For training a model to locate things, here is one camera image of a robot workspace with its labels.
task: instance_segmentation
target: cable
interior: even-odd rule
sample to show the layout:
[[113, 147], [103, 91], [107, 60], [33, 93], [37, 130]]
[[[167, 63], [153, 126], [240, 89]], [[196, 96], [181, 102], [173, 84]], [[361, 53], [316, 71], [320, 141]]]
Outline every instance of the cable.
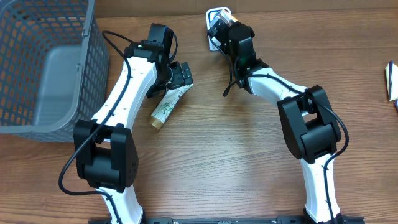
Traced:
[[[237, 61], [237, 60], [238, 60], [238, 58], [236, 58], [236, 60], [235, 60], [235, 67], [234, 67], [235, 73], [236, 73], [236, 61]], [[289, 89], [290, 91], [292, 91], [292, 92], [294, 92], [294, 93], [297, 93], [297, 94], [302, 94], [302, 93], [303, 93], [307, 98], [309, 98], [310, 100], [312, 100], [313, 103], [315, 103], [317, 106], [322, 107], [322, 108], [325, 109], [328, 113], [330, 113], [333, 117], [335, 117], [336, 120], [337, 120], [337, 122], [340, 124], [340, 126], [341, 126], [341, 128], [342, 128], [342, 130], [343, 130], [343, 132], [344, 132], [344, 136], [345, 136], [345, 143], [344, 143], [344, 146], [340, 149], [340, 151], [338, 151], [337, 153], [335, 153], [334, 155], [332, 155], [332, 156], [325, 162], [325, 165], [323, 166], [323, 178], [324, 178], [324, 182], [325, 182], [326, 202], [327, 202], [328, 207], [329, 207], [330, 217], [331, 217], [331, 219], [333, 220], [333, 223], [336, 224], [336, 220], [335, 220], [335, 218], [334, 218], [333, 211], [332, 211], [332, 209], [331, 209], [331, 202], [330, 202], [330, 196], [329, 196], [329, 187], [328, 187], [328, 178], [327, 178], [326, 172], [328, 171], [328, 165], [329, 165], [329, 163], [330, 163], [333, 159], [335, 159], [336, 157], [338, 157], [339, 155], [341, 155], [341, 154], [347, 149], [347, 147], [348, 147], [349, 136], [348, 136], [347, 127], [344, 125], [343, 121], [337, 116], [337, 114], [336, 114], [334, 111], [332, 111], [331, 109], [329, 109], [327, 106], [325, 106], [325, 105], [319, 103], [316, 99], [314, 99], [313, 96], [309, 95], [306, 91], [305, 91], [305, 92], [298, 91], [298, 90], [296, 90], [295, 88], [293, 88], [292, 86], [290, 86], [290, 85], [286, 84], [285, 82], [283, 82], [281, 79], [279, 79], [279, 78], [277, 78], [277, 77], [274, 77], [274, 76], [272, 76], [272, 75], [270, 75], [270, 74], [266, 74], [266, 75], [264, 75], [264, 74], [247, 75], [246, 77], [244, 77], [244, 78], [242, 78], [242, 79], [240, 79], [240, 80], [235, 80], [234, 82], [230, 83], [230, 84], [228, 85], [228, 87], [225, 89], [225, 91], [224, 91], [224, 96], [226, 96], [226, 95], [228, 94], [229, 89], [231, 89], [231, 87], [232, 87], [233, 85], [237, 84], [237, 82], [240, 82], [240, 81], [242, 81], [242, 80], [245, 80], [245, 79], [251, 78], [251, 77], [271, 78], [271, 79], [273, 79], [273, 80], [279, 82], [281, 85], [283, 85], [284, 87], [286, 87], [287, 89]]]
[[210, 34], [207, 33], [207, 36], [209, 37], [210, 42], [224, 55], [226, 61], [228, 62], [228, 67], [229, 67], [229, 84], [232, 84], [232, 66], [231, 66], [231, 61], [229, 60], [228, 56], [226, 53], [223, 52], [223, 50], [214, 43], [214, 41], [211, 39]]
[[101, 122], [101, 124], [98, 125], [98, 127], [92, 132], [91, 135], [88, 136], [88, 138], [83, 142], [83, 144], [81, 146], [79, 146], [79, 148], [76, 150], [76, 152], [69, 158], [69, 160], [67, 161], [67, 163], [64, 165], [64, 167], [62, 168], [62, 171], [60, 173], [60, 176], [58, 178], [58, 186], [60, 187], [60, 189], [68, 194], [68, 195], [94, 195], [94, 194], [99, 194], [99, 195], [104, 195], [106, 197], [107, 200], [109, 200], [111, 202], [112, 208], [113, 208], [113, 212], [116, 216], [116, 221], [120, 224], [122, 224], [122, 220], [121, 217], [119, 216], [118, 210], [116, 208], [116, 205], [112, 199], [112, 196], [110, 194], [108, 194], [107, 192], [103, 192], [103, 191], [86, 191], [86, 192], [73, 192], [70, 190], [67, 190], [62, 183], [63, 180], [63, 176], [65, 175], [67, 169], [69, 168], [70, 164], [72, 163], [72, 161], [76, 158], [76, 156], [80, 153], [80, 151], [83, 149], [83, 147], [85, 145], [87, 145], [88, 143], [92, 143], [94, 141], [94, 139], [96, 138], [96, 135], [98, 134], [98, 132], [100, 131], [100, 129], [105, 125], [105, 123], [108, 121], [108, 119], [113, 116], [113, 112], [115, 111], [116, 107], [118, 106], [119, 102], [121, 101], [123, 94], [126, 92], [126, 89], [129, 85], [130, 79], [131, 77], [131, 68], [130, 68], [130, 63], [127, 60], [127, 58], [124, 56], [124, 54], [118, 49], [117, 46], [115, 46], [106, 36], [105, 34], [111, 34], [111, 35], [115, 35], [116, 37], [120, 37], [124, 40], [130, 41], [132, 42], [132, 40], [128, 39], [127, 37], [124, 37], [120, 34], [116, 34], [114, 32], [110, 32], [110, 31], [102, 31], [102, 36], [104, 37], [104, 39], [108, 42], [108, 44], [110, 46], [112, 46], [118, 53], [120, 56], [122, 56], [123, 60], [125, 61], [126, 65], [127, 65], [127, 80], [126, 83], [124, 84], [124, 87], [122, 89], [122, 91], [120, 92], [119, 97], [117, 98], [117, 100], [115, 101], [114, 105], [112, 106], [112, 108], [110, 109], [110, 111], [108, 112], [108, 114], [106, 115], [105, 119]]
[[174, 60], [175, 56], [177, 55], [177, 49], [178, 49], [177, 35], [175, 35], [174, 32], [173, 32], [173, 36], [174, 36], [174, 39], [175, 39], [175, 50], [174, 50], [173, 55], [170, 57], [170, 62], [169, 63], [172, 63], [172, 61]]

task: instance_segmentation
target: wooden tabletop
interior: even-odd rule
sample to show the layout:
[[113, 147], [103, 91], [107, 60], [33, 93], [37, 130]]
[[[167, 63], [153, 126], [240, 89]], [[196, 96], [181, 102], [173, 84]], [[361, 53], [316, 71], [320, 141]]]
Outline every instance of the wooden tabletop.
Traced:
[[[257, 57], [303, 86], [322, 86], [350, 136], [335, 162], [338, 205], [366, 223], [398, 222], [398, 114], [387, 101], [384, 68], [398, 60], [398, 9], [236, 14], [256, 36]], [[224, 57], [208, 50], [205, 17], [97, 19], [102, 30], [146, 39], [150, 24], [178, 36], [194, 87], [162, 130], [147, 120], [160, 98], [145, 99], [134, 123], [139, 155], [134, 182], [150, 217], [262, 218], [301, 215], [305, 186], [287, 149], [277, 109], [232, 87]], [[127, 42], [111, 38], [121, 49]], [[108, 94], [122, 59], [111, 54]], [[65, 195], [57, 180], [73, 144], [0, 136], [0, 223], [86, 223], [109, 217], [100, 196]], [[89, 190], [75, 164], [64, 178]]]

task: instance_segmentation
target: wooden table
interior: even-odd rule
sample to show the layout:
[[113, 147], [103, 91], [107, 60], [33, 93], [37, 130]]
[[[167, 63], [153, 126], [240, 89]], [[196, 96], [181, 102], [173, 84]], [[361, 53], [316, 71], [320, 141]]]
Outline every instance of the wooden table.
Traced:
[[[398, 60], [398, 9], [237, 14], [251, 26], [257, 57], [304, 86], [322, 86], [348, 127], [336, 160], [341, 211], [366, 223], [398, 222], [398, 114], [387, 101], [384, 67]], [[300, 163], [285, 146], [277, 110], [236, 86], [228, 97], [224, 57], [208, 50], [204, 16], [98, 19], [102, 30], [141, 40], [153, 22], [178, 35], [177, 60], [195, 86], [161, 132], [147, 119], [160, 98], [144, 100], [134, 123], [139, 155], [134, 187], [150, 217], [262, 218], [300, 215]], [[120, 47], [127, 43], [112, 38]], [[108, 94], [122, 59], [111, 52]], [[72, 144], [0, 136], [0, 222], [85, 223], [107, 218], [100, 196], [72, 197], [57, 184]], [[73, 164], [64, 183], [89, 190]]]

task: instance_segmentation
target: gray plastic bin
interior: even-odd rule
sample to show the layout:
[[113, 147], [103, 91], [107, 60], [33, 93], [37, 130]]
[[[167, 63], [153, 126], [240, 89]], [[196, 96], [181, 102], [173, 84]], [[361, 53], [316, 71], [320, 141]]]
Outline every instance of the gray plastic bin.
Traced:
[[101, 108], [109, 52], [94, 3], [0, 1], [0, 133], [73, 141]]

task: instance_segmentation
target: brown cap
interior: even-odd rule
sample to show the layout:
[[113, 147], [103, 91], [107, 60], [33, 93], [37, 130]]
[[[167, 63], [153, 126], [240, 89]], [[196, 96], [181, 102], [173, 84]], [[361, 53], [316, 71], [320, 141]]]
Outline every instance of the brown cap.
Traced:
[[156, 129], [158, 129], [159, 131], [163, 126], [163, 123], [161, 121], [159, 121], [158, 119], [154, 118], [153, 116], [151, 116], [149, 118], [149, 123], [150, 123], [150, 125], [152, 125]]

